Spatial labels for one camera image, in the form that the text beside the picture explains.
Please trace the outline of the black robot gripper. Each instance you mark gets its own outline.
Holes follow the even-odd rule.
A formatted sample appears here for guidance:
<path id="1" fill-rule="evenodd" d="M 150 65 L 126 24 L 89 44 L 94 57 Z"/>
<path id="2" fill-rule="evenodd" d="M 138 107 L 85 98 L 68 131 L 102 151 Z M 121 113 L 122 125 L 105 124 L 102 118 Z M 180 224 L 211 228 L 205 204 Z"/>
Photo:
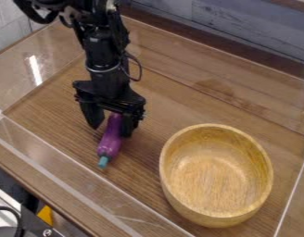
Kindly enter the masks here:
<path id="1" fill-rule="evenodd" d="M 88 81 L 74 81 L 76 101 L 89 126 L 96 130 L 104 111 L 122 115 L 121 136 L 128 138 L 144 119 L 144 97 L 130 88 L 128 70 L 122 66 L 100 68 L 88 66 Z"/>

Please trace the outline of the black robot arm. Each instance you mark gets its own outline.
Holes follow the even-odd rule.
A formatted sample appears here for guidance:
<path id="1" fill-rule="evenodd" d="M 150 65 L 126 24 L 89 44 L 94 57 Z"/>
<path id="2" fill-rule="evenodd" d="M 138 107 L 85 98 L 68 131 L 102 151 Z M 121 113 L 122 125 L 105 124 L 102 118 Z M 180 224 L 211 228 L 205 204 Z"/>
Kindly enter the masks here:
<path id="1" fill-rule="evenodd" d="M 74 81 L 76 100 L 84 118 L 97 128 L 109 111 L 121 116 L 121 135 L 128 137 L 144 119 L 145 99 L 130 88 L 129 32 L 120 14 L 118 0 L 11 0 L 30 20 L 49 24 L 58 20 L 72 29 L 85 52 L 86 81 Z"/>

